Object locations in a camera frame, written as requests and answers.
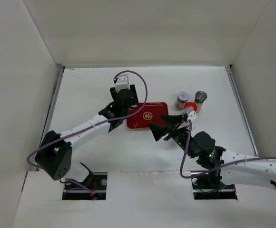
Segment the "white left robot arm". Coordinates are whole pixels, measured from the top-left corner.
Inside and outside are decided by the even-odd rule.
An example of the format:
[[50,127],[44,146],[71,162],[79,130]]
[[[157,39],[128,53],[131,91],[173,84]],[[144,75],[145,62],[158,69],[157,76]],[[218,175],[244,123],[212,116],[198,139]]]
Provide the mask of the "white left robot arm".
[[115,120],[115,118],[128,115],[129,109],[138,104],[134,85],[121,89],[119,92],[112,87],[110,88],[110,93],[113,102],[87,122],[62,133],[50,131],[45,135],[41,146],[90,127],[89,130],[83,133],[63,139],[36,153],[36,164],[53,180],[73,179],[81,189],[85,190],[91,187],[93,179],[90,176],[91,170],[81,163],[72,161],[73,153],[88,141],[102,134],[109,133],[123,124],[123,120]]

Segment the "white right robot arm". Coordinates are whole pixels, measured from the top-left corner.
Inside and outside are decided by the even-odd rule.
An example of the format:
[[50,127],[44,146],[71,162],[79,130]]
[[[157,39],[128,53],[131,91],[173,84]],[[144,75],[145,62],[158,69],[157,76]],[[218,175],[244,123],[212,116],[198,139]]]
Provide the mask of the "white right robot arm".
[[183,151],[180,176],[219,191],[233,184],[276,190],[276,156],[257,157],[217,146],[215,139],[201,131],[192,135],[189,114],[162,115],[165,125],[149,123],[155,141],[172,139]]

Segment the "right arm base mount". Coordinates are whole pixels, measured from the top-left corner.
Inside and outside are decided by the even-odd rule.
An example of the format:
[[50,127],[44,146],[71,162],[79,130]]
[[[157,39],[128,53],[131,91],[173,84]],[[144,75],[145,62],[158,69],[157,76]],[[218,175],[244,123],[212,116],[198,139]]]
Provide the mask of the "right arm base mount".
[[191,182],[195,200],[237,200],[234,184],[210,183],[207,175],[193,178]]

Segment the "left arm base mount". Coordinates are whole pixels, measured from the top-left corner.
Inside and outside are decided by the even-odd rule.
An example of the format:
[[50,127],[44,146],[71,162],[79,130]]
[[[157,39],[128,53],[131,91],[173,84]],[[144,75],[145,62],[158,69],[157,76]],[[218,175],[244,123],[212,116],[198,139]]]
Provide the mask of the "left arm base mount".
[[93,172],[84,163],[76,164],[70,174],[78,177],[62,178],[63,200],[105,200],[107,193],[108,174],[106,172]]

